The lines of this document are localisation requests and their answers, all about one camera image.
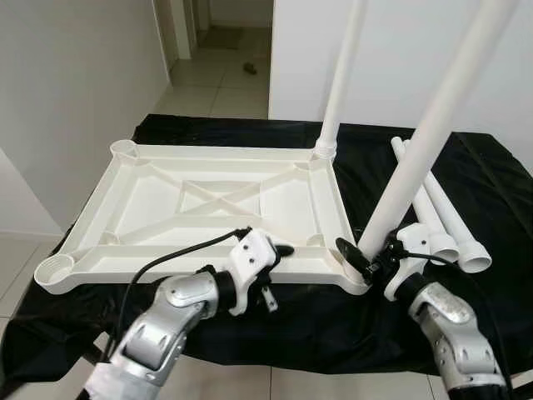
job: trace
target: black cable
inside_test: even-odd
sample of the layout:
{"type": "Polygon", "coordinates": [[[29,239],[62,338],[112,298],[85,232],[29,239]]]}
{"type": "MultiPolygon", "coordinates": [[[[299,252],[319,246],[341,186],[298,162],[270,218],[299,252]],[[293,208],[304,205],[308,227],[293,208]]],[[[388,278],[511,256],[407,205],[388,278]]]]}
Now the black cable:
{"type": "Polygon", "coordinates": [[[249,232],[249,229],[235,229],[231,232],[226,233],[225,235],[222,235],[220,237],[215,237],[212,240],[208,240],[206,242],[195,244],[194,246],[183,248],[182,250],[178,250],[176,252],[171,252],[170,254],[167,254],[165,256],[161,256],[159,258],[156,258],[153,261],[150,261],[147,265],[142,267],[140,270],[137,271],[137,273],[133,276],[131,282],[126,287],[126,292],[124,293],[124,296],[122,297],[122,305],[120,307],[120,313],[118,314],[118,320],[117,320],[117,328],[115,330],[114,335],[109,335],[109,339],[107,340],[106,347],[102,353],[101,360],[103,362],[106,362],[111,354],[116,350],[118,344],[120,343],[122,339],[122,326],[124,323],[124,313],[126,312],[126,304],[127,304],[127,297],[129,293],[132,290],[133,285],[135,285],[139,279],[142,277],[142,275],[148,271],[149,269],[155,267],[158,264],[164,263],[165,261],[171,260],[176,257],[183,256],[188,253],[195,252],[196,250],[200,250],[202,248],[207,248],[209,246],[212,246],[213,244],[217,244],[219,242],[222,242],[228,238],[231,238],[232,236],[237,236],[238,238],[242,238],[246,233],[249,232]]]}
{"type": "Polygon", "coordinates": [[[496,352],[497,352],[496,359],[498,360],[500,364],[501,374],[503,375],[503,378],[506,381],[509,399],[514,398],[513,386],[512,386],[512,381],[511,381],[511,373],[509,371],[509,364],[507,363],[507,357],[506,357],[506,352],[503,346],[503,340],[501,339],[501,332],[500,332],[500,329],[498,328],[498,324],[496,323],[496,316],[492,312],[492,309],[489,306],[487,296],[481,289],[480,285],[478,285],[476,280],[473,277],[471,277],[467,272],[460,269],[458,265],[442,257],[437,257],[437,256],[433,256],[430,254],[421,254],[418,252],[407,252],[407,251],[402,252],[401,255],[402,257],[424,258],[426,260],[437,261],[439,263],[443,263],[449,267],[452,267],[452,271],[459,272],[462,277],[467,278],[470,281],[471,285],[474,287],[479,298],[481,299],[483,308],[485,309],[486,314],[489,320],[491,321],[492,330],[494,331],[493,336],[496,340],[496,352]]]}

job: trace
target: white plastic part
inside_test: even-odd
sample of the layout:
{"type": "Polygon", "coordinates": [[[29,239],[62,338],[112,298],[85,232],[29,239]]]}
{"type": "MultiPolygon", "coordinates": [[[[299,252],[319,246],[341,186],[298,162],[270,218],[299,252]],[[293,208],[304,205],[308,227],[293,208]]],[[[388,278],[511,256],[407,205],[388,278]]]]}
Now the white plastic part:
{"type": "Polygon", "coordinates": [[[497,39],[517,0],[484,0],[458,52],[413,134],[406,156],[398,164],[357,244],[367,259],[381,250],[386,235],[406,214],[416,191],[446,143],[454,111],[471,91],[488,63],[497,39]]]}
{"type": "MultiPolygon", "coordinates": [[[[412,223],[411,225],[400,229],[396,234],[396,239],[400,240],[405,250],[410,253],[429,254],[430,246],[428,241],[427,226],[423,223],[412,223]]],[[[424,273],[424,266],[427,260],[424,258],[407,257],[402,258],[400,267],[394,277],[385,287],[383,294],[390,302],[396,300],[396,290],[406,279],[413,273],[424,273]]]]}
{"type": "Polygon", "coordinates": [[[253,229],[230,252],[230,262],[224,267],[235,284],[236,304],[230,309],[232,315],[239,315],[247,310],[248,289],[257,279],[257,274],[276,261],[276,253],[268,242],[267,236],[258,229],[253,229]]]}
{"type": "MultiPolygon", "coordinates": [[[[37,267],[52,294],[83,283],[128,283],[151,260],[235,228],[260,228],[296,250],[274,283],[368,287],[343,266],[336,238],[354,242],[331,162],[312,149],[111,145],[113,158],[58,254],[37,267]]],[[[237,244],[228,239],[157,265],[141,278],[219,270],[237,244]]]]}
{"type": "Polygon", "coordinates": [[[492,258],[485,247],[474,239],[452,202],[438,183],[433,172],[427,174],[424,187],[435,205],[446,230],[459,246],[459,267],[467,273],[480,273],[492,264],[492,258]]]}
{"type": "MultiPolygon", "coordinates": [[[[400,162],[406,152],[402,140],[396,136],[392,138],[391,145],[398,162],[400,162]]],[[[415,198],[413,199],[413,208],[415,209],[418,221],[427,226],[431,254],[444,258],[450,263],[457,261],[459,248],[457,247],[456,241],[446,233],[424,186],[421,186],[418,192],[416,192],[415,198]]]]}
{"type": "Polygon", "coordinates": [[[357,52],[363,20],[365,17],[367,0],[353,0],[346,32],[342,39],[341,51],[337,59],[330,96],[326,105],[326,114],[320,137],[316,140],[315,154],[319,158],[332,160],[336,154],[336,135],[342,112],[342,104],[346,96],[346,89],[353,60],[357,52]]]}

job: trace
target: small object on floor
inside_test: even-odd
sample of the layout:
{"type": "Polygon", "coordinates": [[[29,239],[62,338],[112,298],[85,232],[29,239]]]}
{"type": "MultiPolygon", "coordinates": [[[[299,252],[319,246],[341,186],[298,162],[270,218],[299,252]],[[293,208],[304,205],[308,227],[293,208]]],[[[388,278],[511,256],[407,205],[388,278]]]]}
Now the small object on floor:
{"type": "Polygon", "coordinates": [[[245,62],[242,64],[242,70],[250,75],[257,75],[256,67],[251,62],[245,62]]]}

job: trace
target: doormat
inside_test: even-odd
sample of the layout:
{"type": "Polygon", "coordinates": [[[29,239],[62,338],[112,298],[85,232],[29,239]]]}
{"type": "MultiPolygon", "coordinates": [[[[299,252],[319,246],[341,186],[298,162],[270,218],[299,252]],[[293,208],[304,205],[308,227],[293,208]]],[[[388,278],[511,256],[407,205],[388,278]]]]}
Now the doormat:
{"type": "Polygon", "coordinates": [[[199,46],[201,48],[228,48],[237,50],[241,38],[241,27],[210,27],[199,46]]]}

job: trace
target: table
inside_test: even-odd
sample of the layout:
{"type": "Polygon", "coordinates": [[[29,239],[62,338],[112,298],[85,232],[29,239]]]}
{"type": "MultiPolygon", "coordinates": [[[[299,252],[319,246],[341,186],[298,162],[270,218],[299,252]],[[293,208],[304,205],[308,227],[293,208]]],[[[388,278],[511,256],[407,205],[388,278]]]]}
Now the table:
{"type": "MultiPolygon", "coordinates": [[[[148,115],[133,140],[141,144],[312,148],[319,122],[262,121],[148,115]]],[[[341,125],[334,163],[347,216],[357,236],[395,166],[390,140],[413,130],[341,125]]],[[[452,133],[433,171],[493,265],[473,275],[490,299],[512,373],[533,368],[533,179],[492,136],[452,133]]],[[[405,223],[416,220],[412,209],[405,223]]],[[[478,310],[480,299],[449,268],[428,264],[478,310]]],[[[93,341],[111,332],[126,285],[82,285],[53,296],[31,282],[0,347],[0,384],[61,378],[93,341]]],[[[152,302],[157,283],[136,287],[129,325],[152,302]]],[[[413,371],[436,373],[425,336],[395,303],[372,288],[355,297],[327,285],[273,285],[280,310],[253,308],[219,315],[189,335],[185,354],[221,364],[266,364],[318,373],[413,371]]]]}

